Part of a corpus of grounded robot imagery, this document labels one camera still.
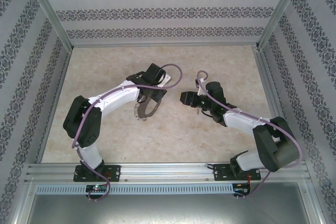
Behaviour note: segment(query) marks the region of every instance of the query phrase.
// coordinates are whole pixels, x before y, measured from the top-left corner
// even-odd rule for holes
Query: black mounting bracket
[[[120,165],[105,165],[103,161],[95,170],[106,177],[109,182],[119,182],[121,172]],[[105,180],[81,164],[76,166],[74,182],[105,182]]]
[[[261,180],[260,170],[251,169],[240,173],[235,176],[230,168],[230,164],[208,164],[209,169],[213,170],[215,181],[228,181],[228,180]]]

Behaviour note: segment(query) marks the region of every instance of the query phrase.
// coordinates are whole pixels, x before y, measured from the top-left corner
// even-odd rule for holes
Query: tile
[[[104,118],[97,146],[105,162],[225,162],[240,152],[255,150],[253,137],[222,127],[180,102],[181,92],[197,91],[196,74],[203,69],[209,73],[209,81],[221,83],[227,102],[256,116],[270,117],[250,46],[75,48],[43,162],[79,161],[62,128],[75,97],[106,92],[127,76],[146,71],[152,62],[159,66],[178,64],[183,79],[146,121],[135,117],[136,102]],[[171,83],[178,79],[176,69],[167,67],[166,71],[173,77]]]

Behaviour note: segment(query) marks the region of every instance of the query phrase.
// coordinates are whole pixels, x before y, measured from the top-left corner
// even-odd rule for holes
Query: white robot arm
[[[196,81],[198,92],[181,93],[180,101],[193,108],[200,108],[202,113],[211,117],[216,123],[225,127],[234,127],[254,137],[257,151],[240,153],[230,160],[230,168],[235,176],[258,168],[267,168],[271,172],[285,167],[289,163],[299,158],[299,152],[294,143],[283,133],[273,127],[259,121],[251,119],[243,113],[234,113],[215,103],[208,96],[204,95]],[[209,82],[206,85],[207,92],[217,101],[231,109],[241,111],[236,106],[226,102],[223,89],[219,82]],[[263,120],[273,123],[293,136],[287,122],[281,118]]]
[[[137,87],[124,88],[116,92],[111,92],[112,90],[132,84],[163,87],[170,80],[171,76],[169,76],[162,68],[155,64],[151,64],[146,72],[140,72],[129,76],[119,86],[103,94],[88,99],[85,99],[82,96],[76,97],[63,124],[63,128],[71,138],[75,137],[79,123],[87,108],[105,94],[110,93],[110,95],[101,99],[91,109],[79,135],[78,150],[83,161],[85,161],[92,169],[96,169],[103,163],[96,146],[96,140],[99,136],[101,121],[108,114],[125,103],[136,101],[143,97],[150,97],[154,101],[159,102],[166,93],[166,90],[150,90]]]

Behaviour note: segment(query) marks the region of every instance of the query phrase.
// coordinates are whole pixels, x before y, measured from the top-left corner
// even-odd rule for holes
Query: wall
[[[256,43],[279,0],[50,0],[75,46]]]
[[[291,0],[264,48],[328,223],[336,223],[336,0]]]
[[[37,0],[0,0],[0,223],[34,163],[69,54]]]

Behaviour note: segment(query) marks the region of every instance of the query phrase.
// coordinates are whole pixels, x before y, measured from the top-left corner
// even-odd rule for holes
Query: wire
[[[83,118],[82,118],[82,120],[81,120],[81,122],[80,122],[80,124],[79,124],[79,127],[78,127],[78,129],[77,129],[77,132],[76,132],[74,141],[72,142],[72,146],[71,146],[71,148],[76,148],[76,150],[77,150],[77,154],[78,154],[80,160],[82,161],[82,163],[83,163],[83,164],[84,164],[90,171],[92,171],[94,174],[96,174],[97,176],[99,176],[99,177],[101,177],[102,179],[104,179],[104,180],[106,181],[106,185],[107,185],[107,187],[108,187],[108,189],[106,190],[106,193],[105,193],[103,196],[101,196],[100,198],[98,198],[98,199],[92,199],[92,198],[90,198],[90,194],[91,194],[91,192],[92,192],[92,191],[90,191],[89,194],[88,194],[88,198],[89,198],[90,201],[91,201],[91,200],[94,200],[94,201],[102,200],[102,199],[104,199],[106,196],[108,196],[108,194],[109,194],[109,192],[110,192],[110,189],[111,189],[111,184],[110,184],[110,181],[109,181],[105,176],[103,176],[103,175],[101,175],[100,173],[96,172],[95,169],[93,169],[92,167],[90,167],[89,164],[86,163],[86,162],[84,161],[83,156],[80,154],[80,151],[79,151],[79,147],[78,147],[78,142],[77,142],[77,141],[78,141],[78,137],[79,137],[79,135],[80,135],[80,132],[81,132],[81,130],[82,130],[82,128],[83,128],[84,122],[85,122],[86,118],[88,117],[88,114],[90,113],[90,111],[92,110],[92,108],[93,108],[97,103],[99,103],[100,101],[102,101],[104,98],[106,98],[106,97],[109,96],[110,94],[113,94],[113,93],[115,93],[115,92],[117,92],[117,91],[119,91],[119,90],[123,90],[123,89],[127,89],[127,88],[134,88],[134,87],[136,87],[136,88],[147,88],[147,89],[164,90],[164,89],[171,89],[171,88],[177,86],[177,85],[181,82],[182,77],[183,77],[182,69],[181,69],[178,65],[173,64],[173,63],[165,64],[165,65],[163,65],[161,68],[165,68],[165,67],[168,67],[168,66],[176,67],[176,68],[179,70],[179,72],[180,72],[180,77],[179,77],[179,79],[178,79],[173,85],[170,85],[170,86],[167,86],[167,87],[155,87],[155,86],[147,86],[147,85],[132,84],[132,85],[126,85],[126,86],[118,87],[118,88],[115,88],[115,89],[113,89],[113,90],[110,90],[110,91],[107,92],[106,94],[102,95],[99,99],[95,100],[95,101],[91,104],[91,106],[88,107],[87,111],[85,112],[85,114],[84,114],[84,116],[83,116]]]
[[[248,182],[247,182],[248,189],[247,190],[249,190],[249,189],[251,189],[251,175],[250,175],[250,173],[247,174],[247,177],[248,177]]]
[[[246,117],[248,117],[248,118],[251,118],[251,119],[253,119],[253,120],[259,120],[260,122],[266,123],[266,124],[272,126],[273,128],[275,128],[276,130],[280,131],[281,133],[283,133],[283,134],[286,135],[287,137],[289,137],[289,139],[291,139],[291,141],[294,143],[294,145],[295,145],[296,148],[298,149],[298,152],[299,152],[299,158],[298,158],[298,160],[297,160],[294,164],[287,165],[286,168],[295,167],[295,166],[297,166],[297,165],[299,165],[299,164],[301,163],[301,161],[302,161],[302,149],[301,149],[299,143],[296,141],[296,139],[295,139],[291,134],[289,134],[287,131],[285,131],[284,129],[280,128],[279,126],[277,126],[277,125],[275,125],[275,124],[273,124],[273,123],[271,123],[271,122],[268,122],[268,121],[266,121],[266,120],[264,120],[264,119],[262,119],[262,118],[258,118],[258,117],[254,116],[254,115],[250,115],[250,114],[248,114],[248,113],[246,113],[246,112],[243,112],[243,111],[234,110],[234,109],[232,109],[232,108],[230,108],[230,107],[228,107],[228,106],[222,104],[221,102],[217,101],[215,98],[213,98],[213,97],[206,91],[206,88],[205,88],[205,87],[203,86],[203,84],[201,83],[201,81],[200,81],[200,77],[199,77],[199,75],[200,75],[201,73],[204,73],[204,74],[206,75],[206,77],[204,78],[204,80],[206,80],[206,79],[208,78],[208,76],[209,76],[209,74],[208,74],[206,71],[204,71],[204,70],[200,70],[200,71],[197,73],[197,77],[196,77],[196,78],[197,78],[197,81],[198,81],[198,84],[199,84],[199,86],[201,87],[201,89],[203,90],[203,92],[204,92],[204,93],[205,93],[211,100],[213,100],[215,103],[217,103],[218,105],[222,106],[223,108],[225,108],[225,109],[227,109],[227,110],[230,110],[230,111],[232,111],[232,112],[234,112],[234,113],[236,113],[236,114],[241,114],[241,115],[244,115],[244,116],[246,116]],[[271,173],[271,171],[269,171],[269,172],[267,173],[267,175],[266,175],[265,178],[261,181],[261,183],[257,186],[257,188],[254,189],[249,195],[253,194],[255,191],[257,191],[257,190],[263,185],[263,183],[264,183],[265,180],[268,178],[268,176],[270,175],[270,173]]]
[[[271,174],[271,171],[269,170],[268,173],[266,174],[266,176],[263,178],[263,180],[259,183],[259,185],[256,187],[256,189],[254,189],[252,192],[250,192],[248,195],[246,195],[246,197],[250,197],[252,194],[254,194],[257,190],[260,189],[260,187],[265,183],[265,181],[267,180],[267,178],[269,177],[269,175]]]
[[[204,110],[201,110],[201,113],[202,113],[203,115],[206,115],[206,116],[209,117],[209,118],[212,118],[211,115],[208,115],[208,114],[204,113]]]

